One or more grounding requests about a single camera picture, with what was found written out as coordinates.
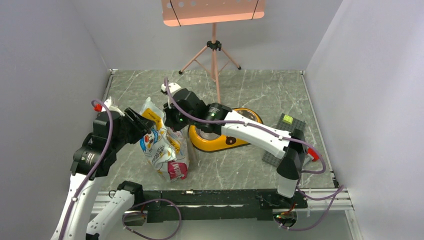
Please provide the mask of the pet food bag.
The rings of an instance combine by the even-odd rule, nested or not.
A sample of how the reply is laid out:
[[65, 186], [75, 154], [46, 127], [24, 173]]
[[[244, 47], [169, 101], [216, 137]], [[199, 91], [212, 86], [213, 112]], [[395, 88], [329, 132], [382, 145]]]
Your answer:
[[169, 183], [186, 179], [190, 158], [183, 132], [173, 131], [165, 125], [164, 111], [150, 97], [145, 100], [139, 113], [154, 123], [151, 133], [139, 141], [147, 162]]

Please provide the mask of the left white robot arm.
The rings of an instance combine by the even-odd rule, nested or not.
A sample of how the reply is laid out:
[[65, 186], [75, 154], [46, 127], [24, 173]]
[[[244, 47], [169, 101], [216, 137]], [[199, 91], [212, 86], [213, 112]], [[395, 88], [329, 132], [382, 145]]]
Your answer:
[[144, 203], [142, 185], [124, 181], [106, 207], [91, 218], [92, 209], [117, 153], [151, 133], [155, 123], [135, 112], [105, 110], [97, 114], [93, 130], [73, 154], [69, 192], [53, 240], [103, 240], [123, 213]]

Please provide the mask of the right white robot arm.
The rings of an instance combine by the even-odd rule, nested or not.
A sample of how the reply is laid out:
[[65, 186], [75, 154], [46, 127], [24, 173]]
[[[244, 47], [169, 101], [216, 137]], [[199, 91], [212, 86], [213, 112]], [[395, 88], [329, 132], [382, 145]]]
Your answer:
[[271, 153], [279, 159], [276, 202], [282, 208], [295, 202], [295, 191], [307, 153], [302, 131], [275, 129], [221, 103], [205, 104], [194, 92], [178, 84], [164, 83], [161, 92], [168, 96], [168, 102], [163, 106], [167, 127], [179, 131], [194, 126], [204, 133], [240, 139]]

